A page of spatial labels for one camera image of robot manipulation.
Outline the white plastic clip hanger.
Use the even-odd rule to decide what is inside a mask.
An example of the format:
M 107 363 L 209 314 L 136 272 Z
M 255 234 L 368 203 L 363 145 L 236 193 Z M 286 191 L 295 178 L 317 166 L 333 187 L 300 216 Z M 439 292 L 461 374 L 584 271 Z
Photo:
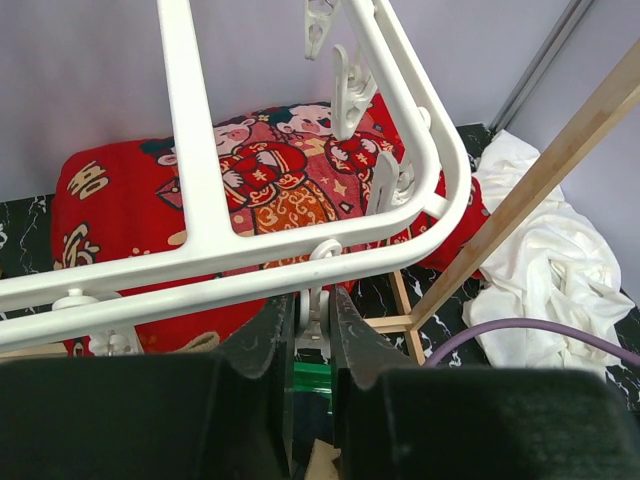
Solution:
M 173 131 L 72 155 L 52 200 L 49 271 L 1 284 L 1 348 L 194 351 L 269 296 L 324 290 L 428 257 L 472 185 L 462 141 L 393 9 L 351 1 L 370 69 L 335 49 L 331 102 L 214 125 L 186 1 L 157 5 Z

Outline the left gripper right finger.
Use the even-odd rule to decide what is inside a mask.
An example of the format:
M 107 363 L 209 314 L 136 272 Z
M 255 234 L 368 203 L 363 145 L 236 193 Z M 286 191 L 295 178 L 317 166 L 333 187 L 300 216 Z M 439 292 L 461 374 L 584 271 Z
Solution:
M 329 297 L 334 443 L 345 479 L 635 479 L 639 429 L 584 371 L 437 368 Z

